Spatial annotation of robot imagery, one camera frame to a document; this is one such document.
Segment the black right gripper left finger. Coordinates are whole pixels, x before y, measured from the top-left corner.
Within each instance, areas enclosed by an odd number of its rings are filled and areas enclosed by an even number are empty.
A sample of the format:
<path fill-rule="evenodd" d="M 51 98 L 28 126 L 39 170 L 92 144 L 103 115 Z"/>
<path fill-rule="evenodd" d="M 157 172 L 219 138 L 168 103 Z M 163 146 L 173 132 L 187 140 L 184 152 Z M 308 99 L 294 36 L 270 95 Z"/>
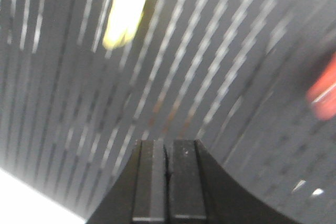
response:
<path fill-rule="evenodd" d="M 143 141 L 132 221 L 166 220 L 166 160 L 162 140 Z"/>

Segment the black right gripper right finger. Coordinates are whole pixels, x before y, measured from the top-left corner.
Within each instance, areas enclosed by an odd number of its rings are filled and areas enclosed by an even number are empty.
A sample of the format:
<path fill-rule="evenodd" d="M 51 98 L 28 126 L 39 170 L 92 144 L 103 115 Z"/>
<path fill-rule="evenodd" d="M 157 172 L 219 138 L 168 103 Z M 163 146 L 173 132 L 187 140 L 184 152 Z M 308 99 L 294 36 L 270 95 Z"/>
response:
<path fill-rule="evenodd" d="M 193 140 L 174 141 L 169 170 L 170 220 L 206 221 L 202 183 Z"/>

